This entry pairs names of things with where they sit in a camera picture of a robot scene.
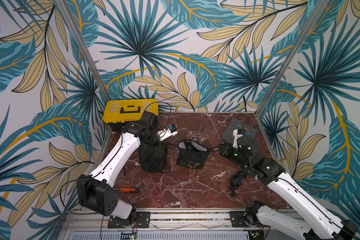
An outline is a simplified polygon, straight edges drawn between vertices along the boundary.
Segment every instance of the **toolbox handle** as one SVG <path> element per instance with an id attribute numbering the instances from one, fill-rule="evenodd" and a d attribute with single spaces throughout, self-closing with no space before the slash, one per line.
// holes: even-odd
<path id="1" fill-rule="evenodd" d="M 141 109 L 141 107 L 139 106 L 139 107 L 137 108 L 137 111 L 125 111 L 124 108 L 121 107 L 120 113 L 139 113 L 139 112 L 140 112 L 140 109 Z"/>

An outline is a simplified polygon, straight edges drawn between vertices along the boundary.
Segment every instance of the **black pouch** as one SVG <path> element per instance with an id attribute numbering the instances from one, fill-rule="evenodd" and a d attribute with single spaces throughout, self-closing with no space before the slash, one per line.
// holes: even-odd
<path id="1" fill-rule="evenodd" d="M 179 157 L 176 164 L 190 169 L 199 170 L 204 166 L 210 150 L 192 140 L 178 143 Z"/>
<path id="2" fill-rule="evenodd" d="M 139 162 L 141 167 L 150 173 L 167 173 L 164 171 L 166 165 L 168 145 L 162 142 L 158 146 L 141 142 L 139 146 Z"/>

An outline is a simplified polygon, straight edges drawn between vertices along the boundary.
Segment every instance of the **marble surface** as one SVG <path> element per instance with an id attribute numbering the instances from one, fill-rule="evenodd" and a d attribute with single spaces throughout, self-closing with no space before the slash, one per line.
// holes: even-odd
<path id="1" fill-rule="evenodd" d="M 183 139 L 192 139 L 205 147 L 216 147 L 221 143 L 220 136 L 231 118 L 235 117 L 245 124 L 259 129 L 251 113 L 172 113 L 169 124 L 175 124 L 178 134 L 167 139 L 168 143 L 177 144 Z M 159 126 L 165 128 L 168 113 L 159 113 Z M 108 143 L 107 154 L 115 146 L 120 132 L 114 132 Z M 255 139 L 264 157 L 271 157 L 264 137 L 259 131 Z M 125 164 L 126 175 L 120 172 L 114 188 L 138 187 L 136 194 L 121 193 L 120 199 L 136 207 L 217 207 L 242 208 L 258 200 L 271 208 L 288 208 L 289 205 L 274 191 L 261 182 L 248 176 L 237 189 L 237 195 L 231 196 L 230 177 L 239 169 L 232 161 L 211 152 L 201 170 L 192 170 L 176 165 L 178 150 L 169 146 L 167 163 L 171 170 L 166 173 L 151 174 L 144 171 L 137 155 L 137 150 Z"/>

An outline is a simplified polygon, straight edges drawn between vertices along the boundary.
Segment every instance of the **orange screwdriver handle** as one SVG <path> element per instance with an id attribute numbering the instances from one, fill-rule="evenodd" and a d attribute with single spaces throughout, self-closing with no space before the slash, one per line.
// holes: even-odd
<path id="1" fill-rule="evenodd" d="M 137 193 L 139 189 L 137 187 L 122 187 L 120 192 Z"/>

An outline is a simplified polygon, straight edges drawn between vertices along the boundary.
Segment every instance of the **black wire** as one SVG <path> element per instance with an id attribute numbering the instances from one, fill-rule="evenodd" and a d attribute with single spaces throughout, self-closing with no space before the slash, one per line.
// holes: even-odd
<path id="1" fill-rule="evenodd" d="M 66 210 L 68 210 L 68 212 L 70 212 L 70 213 L 72 213 L 72 214 L 76 214 L 76 215 L 91 215 L 91 214 L 97 214 L 96 212 L 92 212 L 92 213 L 89 213 L 89 214 L 78 214 L 78 213 L 72 212 L 72 211 L 71 211 L 70 209 L 68 209 L 67 206 L 64 204 L 64 201 L 62 200 L 61 192 L 62 192 L 62 188 L 63 188 L 65 185 L 67 185 L 68 183 L 70 183 L 70 182 L 91 180 L 91 179 L 94 179 L 95 177 L 97 177 L 99 174 L 100 174 L 100 172 L 99 172 L 96 176 L 91 177 L 91 178 L 88 178 L 88 179 L 75 179 L 75 180 L 71 180 L 71 181 L 68 181 L 68 182 L 64 183 L 64 184 L 61 186 L 61 188 L 60 188 L 60 201 L 61 201 L 63 207 L 64 207 Z"/>
<path id="2" fill-rule="evenodd" d="M 102 237 L 101 237 L 101 229 L 103 228 L 103 220 L 104 220 L 104 216 L 103 216 L 103 218 L 101 219 L 101 226 L 100 226 L 100 240 L 102 240 Z"/>
<path id="3" fill-rule="evenodd" d="M 115 155 L 112 157 L 112 159 L 103 167 L 103 170 L 108 166 L 108 164 L 115 158 L 115 156 L 117 155 L 117 153 L 120 151 L 120 149 L 123 147 L 123 128 L 124 126 L 121 127 L 120 129 L 120 136 L 121 136 L 121 144 L 120 144 L 120 147 L 119 149 L 117 150 L 117 152 L 115 153 Z"/>
<path id="4" fill-rule="evenodd" d="M 268 228 L 267 234 L 265 235 L 263 240 L 265 240 L 267 238 L 270 229 L 271 229 L 271 227 Z"/>
<path id="5" fill-rule="evenodd" d="M 289 185 L 291 185 L 294 189 L 296 189 L 296 191 L 298 191 L 298 189 L 292 185 L 292 183 L 288 182 L 287 180 L 285 179 L 282 179 L 282 178 L 279 178 L 279 177 L 265 177 L 263 179 L 281 179 L 281 180 L 284 180 L 286 181 Z M 348 235 L 350 235 L 352 238 L 355 238 L 356 240 L 360 240 L 359 237 L 356 237 L 354 235 L 352 235 L 351 233 L 347 232 L 345 229 L 343 229 L 342 227 L 340 227 L 339 225 L 337 225 L 335 222 L 332 222 L 331 219 L 316 205 L 314 204 L 306 195 L 304 195 L 302 192 L 299 191 L 299 193 L 301 193 L 301 195 L 303 195 L 306 199 L 308 199 L 308 201 L 310 201 L 326 218 L 329 219 L 329 222 L 332 224 L 334 224 L 336 227 L 340 228 L 341 230 L 343 230 L 345 233 L 347 233 Z"/>

